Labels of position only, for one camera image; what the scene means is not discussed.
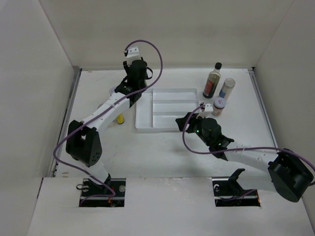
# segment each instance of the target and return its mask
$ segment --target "white tray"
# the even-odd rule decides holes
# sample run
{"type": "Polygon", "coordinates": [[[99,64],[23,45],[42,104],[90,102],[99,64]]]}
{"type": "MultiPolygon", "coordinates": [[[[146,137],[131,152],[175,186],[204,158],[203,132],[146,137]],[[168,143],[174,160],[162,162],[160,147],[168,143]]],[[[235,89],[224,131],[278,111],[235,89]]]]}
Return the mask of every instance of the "white tray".
{"type": "Polygon", "coordinates": [[[195,88],[149,88],[137,101],[136,129],[141,132],[179,131],[175,119],[198,106],[195,88]]]}

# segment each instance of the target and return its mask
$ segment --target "small jar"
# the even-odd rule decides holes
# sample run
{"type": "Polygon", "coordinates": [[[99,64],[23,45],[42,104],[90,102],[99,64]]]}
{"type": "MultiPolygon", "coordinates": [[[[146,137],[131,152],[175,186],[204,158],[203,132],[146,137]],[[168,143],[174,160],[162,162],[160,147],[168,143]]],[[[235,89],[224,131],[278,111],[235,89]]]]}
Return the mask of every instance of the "small jar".
{"type": "Polygon", "coordinates": [[[221,113],[222,113],[222,111],[223,111],[225,105],[226,105],[226,100],[225,100],[224,98],[217,97],[217,98],[215,99],[214,104],[213,104],[213,112],[212,112],[212,114],[213,114],[214,116],[219,116],[219,115],[221,115],[221,113]]]}
{"type": "Polygon", "coordinates": [[[231,95],[234,86],[235,80],[233,80],[232,78],[227,78],[224,81],[223,86],[220,90],[219,97],[224,98],[227,101],[228,97],[231,95]]]}

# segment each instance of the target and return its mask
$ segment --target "bottle cap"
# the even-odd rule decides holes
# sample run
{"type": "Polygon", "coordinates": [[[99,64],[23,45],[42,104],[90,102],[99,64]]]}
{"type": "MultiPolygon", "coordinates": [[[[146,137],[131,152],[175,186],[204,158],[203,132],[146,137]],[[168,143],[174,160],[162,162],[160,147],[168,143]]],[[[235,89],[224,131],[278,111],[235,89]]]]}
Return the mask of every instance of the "bottle cap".
{"type": "Polygon", "coordinates": [[[228,88],[234,88],[235,86],[235,80],[233,80],[232,78],[227,78],[225,81],[224,81],[224,85],[228,88]]]}
{"type": "Polygon", "coordinates": [[[226,100],[224,98],[218,97],[215,99],[214,106],[219,109],[223,109],[226,105],[226,100]]]}
{"type": "Polygon", "coordinates": [[[215,69],[220,70],[222,67],[222,64],[220,62],[217,62],[215,65],[215,69]]]}

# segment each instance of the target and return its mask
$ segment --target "rectangular opening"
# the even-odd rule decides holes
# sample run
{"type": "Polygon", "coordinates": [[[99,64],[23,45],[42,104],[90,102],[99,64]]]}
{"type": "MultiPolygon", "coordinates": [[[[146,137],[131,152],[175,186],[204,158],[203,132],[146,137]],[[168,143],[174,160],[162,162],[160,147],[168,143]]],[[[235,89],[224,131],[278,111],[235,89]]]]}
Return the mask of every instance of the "rectangular opening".
{"type": "Polygon", "coordinates": [[[257,190],[253,195],[237,198],[237,196],[215,197],[216,207],[260,207],[257,190]]]}
{"type": "Polygon", "coordinates": [[[115,191],[116,195],[114,197],[102,196],[109,194],[104,191],[105,187],[97,185],[89,179],[84,179],[80,185],[81,196],[79,207],[124,207],[126,179],[111,179],[109,186],[115,191]]]}
{"type": "Polygon", "coordinates": [[[257,190],[248,192],[230,177],[212,178],[212,186],[216,207],[260,207],[257,190]]]}

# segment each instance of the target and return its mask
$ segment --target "white panel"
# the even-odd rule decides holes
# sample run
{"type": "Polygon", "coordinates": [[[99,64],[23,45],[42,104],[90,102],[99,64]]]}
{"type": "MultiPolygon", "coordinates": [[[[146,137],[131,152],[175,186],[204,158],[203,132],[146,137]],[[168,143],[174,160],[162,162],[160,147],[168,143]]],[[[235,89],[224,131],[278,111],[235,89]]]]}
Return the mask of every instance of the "white panel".
{"type": "Polygon", "coordinates": [[[27,233],[72,77],[72,66],[38,0],[1,2],[1,235],[27,233]]]}
{"type": "MultiPolygon", "coordinates": [[[[81,67],[120,68],[147,39],[167,67],[255,66],[292,0],[41,0],[67,55],[81,67]]],[[[141,53],[153,52],[141,47],[141,53]]],[[[148,62],[158,61],[151,54],[148,62]]]]}
{"type": "Polygon", "coordinates": [[[210,178],[127,178],[125,207],[78,207],[79,178],[46,178],[28,236],[313,236],[302,201],[216,207],[210,178]]]}
{"type": "MultiPolygon", "coordinates": [[[[295,0],[255,73],[280,146],[315,163],[315,2],[295,0]]],[[[315,225],[315,187],[305,203],[315,225]]]]}

